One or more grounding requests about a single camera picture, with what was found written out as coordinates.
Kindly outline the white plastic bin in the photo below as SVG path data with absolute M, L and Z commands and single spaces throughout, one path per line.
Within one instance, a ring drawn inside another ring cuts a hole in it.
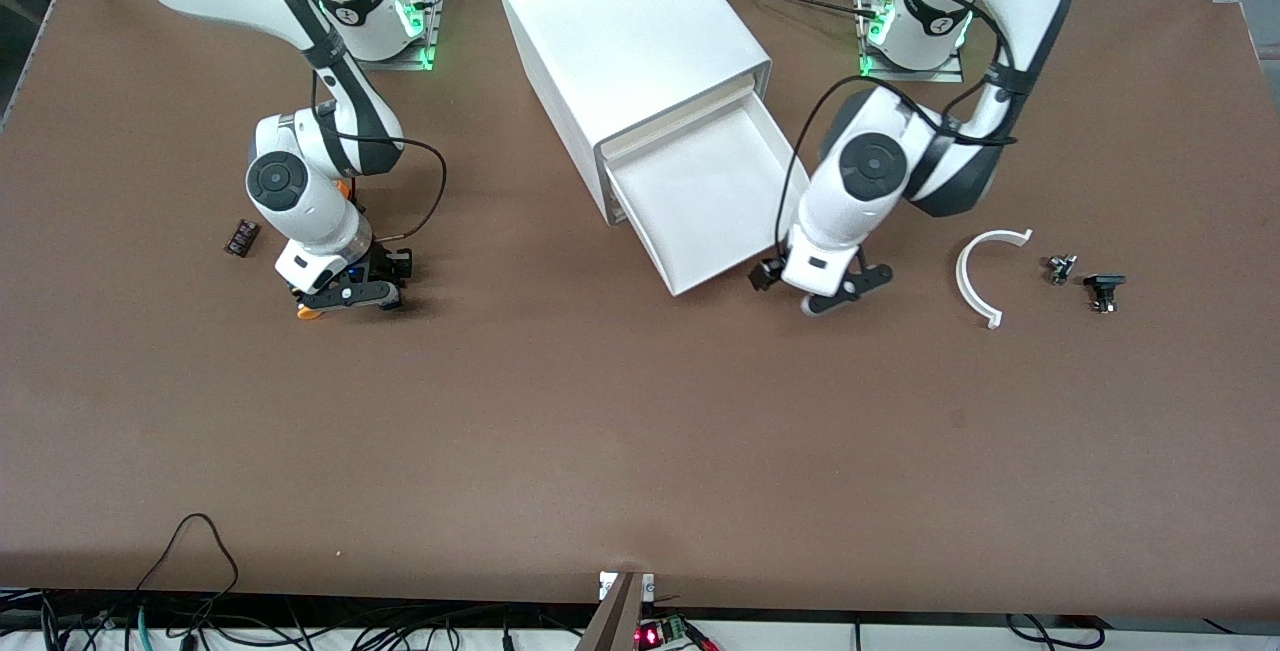
M 792 153 L 754 92 L 603 164 L 669 294 L 681 295 L 774 244 L 774 219 L 790 223 L 809 185 Z

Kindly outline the cream white cabinet drawer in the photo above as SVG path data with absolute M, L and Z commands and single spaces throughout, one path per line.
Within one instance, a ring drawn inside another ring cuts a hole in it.
M 637 153 L 643 148 L 662 142 L 669 136 L 690 130 L 696 123 L 704 122 L 713 113 L 728 107 L 733 101 L 740 101 L 756 91 L 755 78 L 751 74 L 741 74 L 724 81 L 714 87 L 700 92 L 695 98 L 681 101 L 676 107 L 663 110 L 663 113 L 637 124 L 631 130 L 618 133 L 612 139 L 605 139 L 599 146 L 598 156 L 600 162 L 620 162 L 622 156 Z

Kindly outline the white drawer cabinet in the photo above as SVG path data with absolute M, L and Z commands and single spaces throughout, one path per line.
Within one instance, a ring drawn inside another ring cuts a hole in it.
M 727 0 L 500 0 L 536 98 L 599 214 L 625 219 L 603 146 L 772 61 Z

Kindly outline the circuit board with red light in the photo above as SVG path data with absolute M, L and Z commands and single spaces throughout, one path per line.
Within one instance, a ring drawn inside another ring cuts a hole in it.
M 721 651 L 721 647 L 684 616 L 668 615 L 637 625 L 634 651 Z

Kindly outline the white curved plastic bracket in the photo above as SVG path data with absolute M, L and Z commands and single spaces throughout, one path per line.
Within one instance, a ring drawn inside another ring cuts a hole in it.
M 964 303 L 968 304 L 974 313 L 984 318 L 987 329 L 1000 327 L 1004 320 L 1004 313 L 1001 312 L 1001 310 L 996 308 L 996 306 L 988 304 L 987 301 L 984 301 L 983 297 L 978 294 L 977 288 L 973 285 L 969 272 L 970 256 L 973 255 L 973 251 L 977 249 L 978 246 L 987 244 L 987 242 L 1001 242 L 1001 244 L 1009 244 L 1014 247 L 1027 246 L 1030 238 L 1033 237 L 1033 233 L 1034 231 L 1030 230 L 1030 228 L 1027 228 L 1027 230 L 1024 231 L 1012 231 L 1012 230 L 983 231 L 979 233 L 979 235 L 973 237 L 972 240 L 968 240 L 966 246 L 964 246 L 960 253 L 957 255 L 957 260 L 954 267 L 957 292 L 960 292 Z

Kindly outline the aluminium arm base plate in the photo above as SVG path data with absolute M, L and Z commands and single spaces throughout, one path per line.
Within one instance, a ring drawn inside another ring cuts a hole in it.
M 384 67 L 402 72 L 433 69 L 443 6 L 444 0 L 393 0 L 403 43 L 393 58 L 383 61 Z
M 959 49 L 972 14 L 942 0 L 855 0 L 863 75 L 878 81 L 959 83 Z

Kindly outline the black capped switch component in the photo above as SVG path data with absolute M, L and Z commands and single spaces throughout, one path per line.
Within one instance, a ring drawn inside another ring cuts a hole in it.
M 1124 285 L 1124 274 L 1092 274 L 1083 279 L 1082 285 L 1091 292 L 1091 304 L 1101 315 L 1115 313 L 1117 310 L 1116 288 Z

